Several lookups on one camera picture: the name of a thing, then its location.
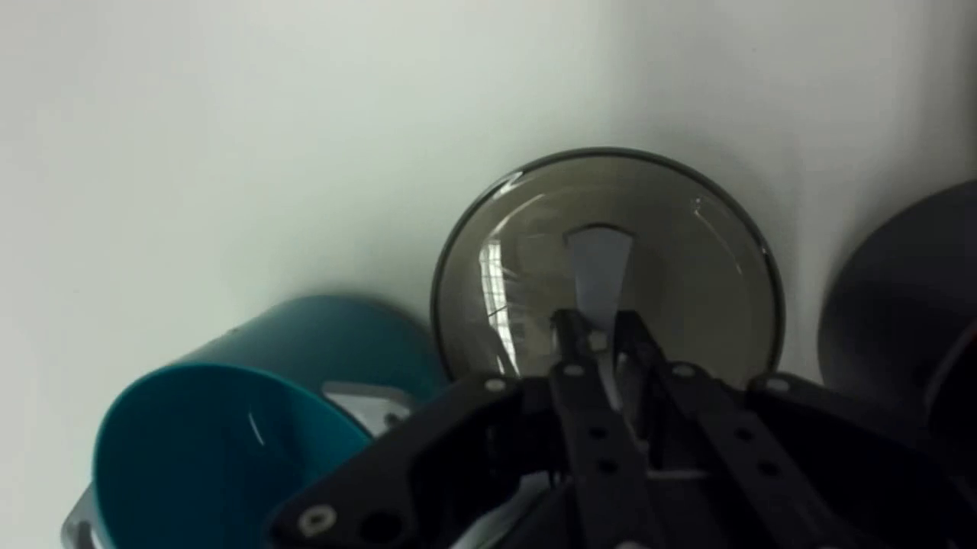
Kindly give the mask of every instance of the white surface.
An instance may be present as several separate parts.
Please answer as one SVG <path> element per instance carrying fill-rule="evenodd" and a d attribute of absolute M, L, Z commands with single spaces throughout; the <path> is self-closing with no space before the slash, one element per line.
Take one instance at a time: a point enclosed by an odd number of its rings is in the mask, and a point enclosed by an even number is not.
<path fill-rule="evenodd" d="M 495 178 L 676 155 L 777 243 L 784 366 L 832 271 L 973 173 L 971 0 L 3 0 L 0 547 L 56 547 L 104 404 L 316 286 L 424 311 Z"/>

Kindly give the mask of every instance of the teal mug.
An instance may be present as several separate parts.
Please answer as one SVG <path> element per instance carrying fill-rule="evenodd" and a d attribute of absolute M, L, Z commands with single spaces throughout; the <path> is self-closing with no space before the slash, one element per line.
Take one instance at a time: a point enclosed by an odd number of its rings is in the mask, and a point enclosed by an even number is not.
<path fill-rule="evenodd" d="M 347 387 L 420 405 L 445 375 L 424 331 L 367 299 L 288 301 L 144 375 L 101 423 L 64 547 L 264 549 L 290 494 L 371 445 Z"/>

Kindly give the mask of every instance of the white wall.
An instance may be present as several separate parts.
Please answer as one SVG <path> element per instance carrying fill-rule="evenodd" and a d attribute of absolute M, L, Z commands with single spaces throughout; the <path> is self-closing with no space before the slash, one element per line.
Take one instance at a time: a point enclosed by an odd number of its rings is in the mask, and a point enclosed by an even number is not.
<path fill-rule="evenodd" d="M 130 375 L 316 286 L 424 311 L 467 201 L 565 146 L 746 201 L 811 375 L 845 251 L 977 172 L 973 9 L 0 0 L 3 547 L 51 543 Z"/>

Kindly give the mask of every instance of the teal cup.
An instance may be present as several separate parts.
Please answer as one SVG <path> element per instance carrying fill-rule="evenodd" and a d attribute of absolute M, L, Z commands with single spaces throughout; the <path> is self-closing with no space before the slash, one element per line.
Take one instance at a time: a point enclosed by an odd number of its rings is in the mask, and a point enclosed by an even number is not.
<path fill-rule="evenodd" d="M 264 549 L 275 509 L 372 440 L 330 385 L 420 405 L 445 375 L 427 333 L 379 301 L 271 307 L 120 395 L 64 547 Z"/>

